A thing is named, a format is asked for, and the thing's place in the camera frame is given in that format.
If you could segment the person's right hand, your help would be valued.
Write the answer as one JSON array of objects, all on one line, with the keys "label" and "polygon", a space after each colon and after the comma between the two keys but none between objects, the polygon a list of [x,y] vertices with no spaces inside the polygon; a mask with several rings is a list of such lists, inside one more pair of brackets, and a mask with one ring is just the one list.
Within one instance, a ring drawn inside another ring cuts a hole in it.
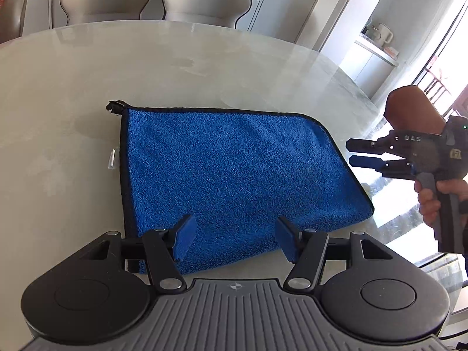
[{"label": "person's right hand", "polygon": [[[436,183],[439,192],[444,194],[456,194],[461,202],[468,198],[468,186],[464,180],[451,179],[447,181],[438,181]],[[419,181],[415,181],[414,189],[418,193],[418,201],[420,204],[419,212],[423,217],[424,222],[429,227],[434,227],[436,220],[439,218],[440,201],[431,189],[422,187]]]}]

